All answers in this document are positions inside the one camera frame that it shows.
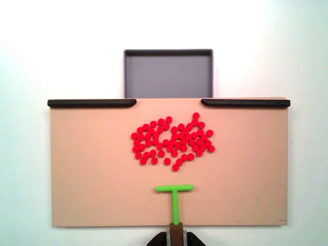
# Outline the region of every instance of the red disc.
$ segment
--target red disc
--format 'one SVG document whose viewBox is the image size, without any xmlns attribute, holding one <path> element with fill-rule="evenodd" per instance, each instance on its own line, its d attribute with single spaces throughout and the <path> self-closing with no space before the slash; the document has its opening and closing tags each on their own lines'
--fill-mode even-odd
<svg viewBox="0 0 328 246">
<path fill-rule="evenodd" d="M 193 119 L 193 120 L 191 121 L 191 124 L 192 124 L 193 126 L 197 126 L 197 125 L 198 125 L 198 120 L 197 120 L 197 119 Z"/>
<path fill-rule="evenodd" d="M 194 139 L 189 140 L 189 145 L 190 146 L 194 146 L 195 144 L 196 144 L 196 140 L 194 140 Z"/>
<path fill-rule="evenodd" d="M 154 134 L 154 132 L 155 132 L 154 128 L 150 127 L 150 128 L 148 129 L 148 133 L 149 133 L 149 134 Z"/>
<path fill-rule="evenodd" d="M 152 135 L 150 133 L 145 134 L 145 140 L 149 140 L 151 137 L 152 137 Z"/>
<path fill-rule="evenodd" d="M 195 159 L 195 155 L 193 153 L 188 154 L 188 160 L 193 160 Z"/>
<path fill-rule="evenodd" d="M 134 132 L 131 134 L 132 139 L 137 139 L 138 138 L 138 133 Z"/>
<path fill-rule="evenodd" d="M 159 132 L 154 132 L 153 138 L 159 138 Z"/>
<path fill-rule="evenodd" d="M 177 127 L 172 127 L 171 128 L 171 132 L 172 133 L 177 133 L 178 132 L 178 128 Z"/>
<path fill-rule="evenodd" d="M 194 113 L 193 114 L 193 117 L 194 117 L 194 119 L 198 119 L 199 118 L 199 114 L 198 113 Z"/>
<path fill-rule="evenodd" d="M 158 150 L 161 150 L 163 149 L 163 144 L 159 142 L 156 147 Z"/>
<path fill-rule="evenodd" d="M 170 144 L 170 141 L 168 141 L 167 139 L 163 140 L 163 145 L 166 147 Z"/>
<path fill-rule="evenodd" d="M 145 159 L 148 159 L 148 158 L 150 157 L 150 154 L 149 154 L 148 151 L 144 152 L 143 155 L 144 155 L 143 157 L 144 157 Z"/>
<path fill-rule="evenodd" d="M 134 147 L 132 148 L 132 151 L 133 151 L 134 153 L 137 153 L 137 152 L 139 151 L 139 147 L 138 147 L 138 146 L 134 146 Z"/>
<path fill-rule="evenodd" d="M 202 151 L 202 150 L 198 150 L 198 151 L 196 152 L 196 155 L 197 155 L 197 156 L 202 156 L 202 155 L 203 155 L 203 151 Z"/>
<path fill-rule="evenodd" d="M 150 156 L 154 157 L 156 155 L 156 150 L 149 151 Z"/>
<path fill-rule="evenodd" d="M 187 160 L 188 160 L 188 156 L 187 156 L 186 154 L 183 154 L 183 155 L 181 156 L 181 159 L 182 159 L 183 161 L 187 161 Z"/>
<path fill-rule="evenodd" d="M 181 139 L 182 145 L 186 145 L 188 143 L 188 140 L 186 138 Z"/>
<path fill-rule="evenodd" d="M 153 143 L 152 143 L 150 140 L 146 140 L 145 145 L 146 145 L 147 147 L 150 147 L 152 144 L 153 144 Z"/>
<path fill-rule="evenodd" d="M 186 140 L 190 140 L 192 138 L 191 134 L 186 134 Z"/>
<path fill-rule="evenodd" d="M 198 135 L 201 136 L 204 134 L 204 130 L 203 129 L 198 129 L 197 131 Z"/>
<path fill-rule="evenodd" d="M 205 127 L 205 123 L 202 122 L 202 121 L 199 122 L 199 123 L 198 123 L 198 127 L 199 127 L 199 128 L 204 128 L 204 127 Z"/>
<path fill-rule="evenodd" d="M 144 151 L 145 148 L 146 148 L 146 145 L 144 145 L 144 144 L 140 144 L 140 145 L 139 145 L 139 150 L 140 150 L 140 151 Z"/>
<path fill-rule="evenodd" d="M 197 151 L 197 150 L 199 150 L 199 146 L 198 145 L 194 145 L 193 146 L 193 151 Z"/>
<path fill-rule="evenodd" d="M 144 132 L 144 129 L 142 128 L 142 127 L 138 127 L 138 129 L 137 129 L 137 133 L 143 133 Z"/>
<path fill-rule="evenodd" d="M 177 157 L 178 156 L 178 151 L 177 150 L 172 150 L 172 156 Z"/>
<path fill-rule="evenodd" d="M 203 140 L 197 139 L 196 143 L 197 143 L 198 146 L 201 146 L 203 144 Z"/>
<path fill-rule="evenodd" d="M 156 165 L 158 163 L 158 159 L 157 159 L 157 157 L 153 157 L 152 158 L 152 164 L 153 165 Z"/>
<path fill-rule="evenodd" d="M 139 146 L 140 145 L 140 140 L 139 139 L 134 140 L 133 145 L 134 146 Z"/>
<path fill-rule="evenodd" d="M 164 128 L 161 127 L 161 126 L 159 126 L 159 127 L 157 127 L 157 131 L 158 131 L 159 133 L 162 133 L 162 132 L 164 131 Z"/>
<path fill-rule="evenodd" d="M 140 133 L 140 134 L 138 135 L 138 139 L 139 139 L 140 141 L 142 141 L 144 138 L 145 138 L 145 136 L 144 136 L 142 133 Z"/>
<path fill-rule="evenodd" d="M 158 143 L 159 143 L 158 138 L 154 138 L 154 139 L 153 139 L 153 145 L 157 145 Z"/>
<path fill-rule="evenodd" d="M 193 139 L 198 138 L 198 133 L 197 133 L 197 132 L 193 132 L 193 133 L 191 134 L 191 137 L 192 137 Z"/>
<path fill-rule="evenodd" d="M 172 117 L 170 117 L 170 116 L 166 117 L 165 121 L 167 123 L 171 123 L 172 122 Z"/>
<path fill-rule="evenodd" d="M 187 129 L 192 130 L 194 128 L 194 125 L 192 123 L 187 124 Z"/>
<path fill-rule="evenodd" d="M 187 149 L 188 149 L 187 145 L 182 145 L 182 146 L 181 146 L 181 151 L 182 151 L 182 152 L 187 151 Z"/>
<path fill-rule="evenodd" d="M 169 164 L 171 164 L 171 159 L 169 159 L 169 158 L 165 158 L 165 159 L 164 159 L 164 164 L 165 164 L 165 165 L 169 165 Z"/>
<path fill-rule="evenodd" d="M 164 130 L 168 130 L 170 128 L 170 124 L 164 123 L 163 128 L 164 128 Z"/>
<path fill-rule="evenodd" d="M 164 150 L 160 150 L 160 151 L 158 151 L 158 157 L 162 158 L 162 157 L 164 157 L 164 156 L 165 156 L 165 152 L 164 152 Z"/>
<path fill-rule="evenodd" d="M 173 169 L 174 172 L 179 171 L 179 165 L 178 165 L 178 164 L 174 164 L 174 165 L 172 166 L 172 169 Z"/>
<path fill-rule="evenodd" d="M 164 125 L 164 123 L 165 123 L 165 120 L 164 119 L 161 118 L 161 119 L 158 120 L 158 124 L 160 126 Z"/>
<path fill-rule="evenodd" d="M 180 131 L 183 131 L 184 128 L 185 128 L 184 124 L 181 123 L 181 124 L 178 125 L 178 129 L 179 129 Z"/>
<path fill-rule="evenodd" d="M 215 147 L 213 145 L 209 146 L 209 151 L 210 152 L 214 152 L 215 151 Z"/>
<path fill-rule="evenodd" d="M 181 146 L 182 146 L 181 142 L 176 142 L 176 143 L 175 143 L 175 148 L 176 148 L 177 150 L 181 149 Z"/>
<path fill-rule="evenodd" d="M 145 159 L 145 158 L 140 159 L 140 164 L 141 165 L 145 165 L 146 163 L 147 163 L 147 159 Z"/>
<path fill-rule="evenodd" d="M 185 134 L 184 134 L 183 132 L 180 132 L 180 133 L 178 134 L 178 137 L 179 137 L 180 139 L 184 139 Z"/>
<path fill-rule="evenodd" d="M 143 128 L 144 131 L 147 131 L 149 129 L 149 125 L 148 124 L 144 124 L 142 126 L 142 128 Z"/>
<path fill-rule="evenodd" d="M 167 151 L 172 152 L 174 150 L 172 145 L 167 146 L 166 148 Z"/>
<path fill-rule="evenodd" d="M 183 164 L 183 160 L 179 158 L 176 160 L 176 163 L 180 166 Z"/>
<path fill-rule="evenodd" d="M 188 128 L 184 128 L 184 130 L 182 131 L 184 134 L 188 134 L 190 132 L 190 130 Z"/>
<path fill-rule="evenodd" d="M 175 146 L 175 140 L 174 139 L 170 140 L 170 145 Z"/>
<path fill-rule="evenodd" d="M 172 139 L 177 140 L 179 138 L 179 135 L 176 133 L 172 134 Z"/>
<path fill-rule="evenodd" d="M 206 134 L 208 137 L 212 137 L 214 132 L 212 130 L 207 130 Z"/>
<path fill-rule="evenodd" d="M 136 159 L 141 159 L 142 158 L 142 154 L 140 152 L 135 153 L 135 158 Z"/>
<path fill-rule="evenodd" d="M 201 136 L 201 140 L 203 140 L 203 141 L 206 141 L 208 138 L 209 137 L 207 137 L 207 135 L 205 135 L 205 134 Z"/>
<path fill-rule="evenodd" d="M 205 145 L 206 145 L 206 147 L 209 147 L 209 146 L 211 146 L 211 145 L 212 145 L 212 142 L 211 142 L 211 141 L 209 141 L 209 140 L 206 140 L 206 141 L 205 141 Z"/>
<path fill-rule="evenodd" d="M 152 122 L 150 122 L 150 126 L 152 128 L 156 127 L 157 126 L 157 122 L 153 120 Z"/>
<path fill-rule="evenodd" d="M 206 145 L 201 145 L 200 150 L 205 151 L 207 149 Z"/>
</svg>

